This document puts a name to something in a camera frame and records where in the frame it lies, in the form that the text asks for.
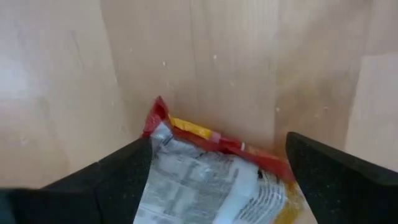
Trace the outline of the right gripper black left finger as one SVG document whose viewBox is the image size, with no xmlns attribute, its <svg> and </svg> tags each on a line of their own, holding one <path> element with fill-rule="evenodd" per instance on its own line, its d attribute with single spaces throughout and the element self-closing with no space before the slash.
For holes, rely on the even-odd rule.
<svg viewBox="0 0 398 224">
<path fill-rule="evenodd" d="M 2 188 L 1 223 L 131 224 L 151 160 L 151 141 L 140 138 L 45 187 Z"/>
</svg>

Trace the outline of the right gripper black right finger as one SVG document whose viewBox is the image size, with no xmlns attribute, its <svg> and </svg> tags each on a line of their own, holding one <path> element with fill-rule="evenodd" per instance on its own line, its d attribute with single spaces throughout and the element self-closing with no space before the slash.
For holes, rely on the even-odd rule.
<svg viewBox="0 0 398 224">
<path fill-rule="evenodd" d="M 397 172 L 295 132 L 285 150 L 318 223 L 397 224 Z"/>
</svg>

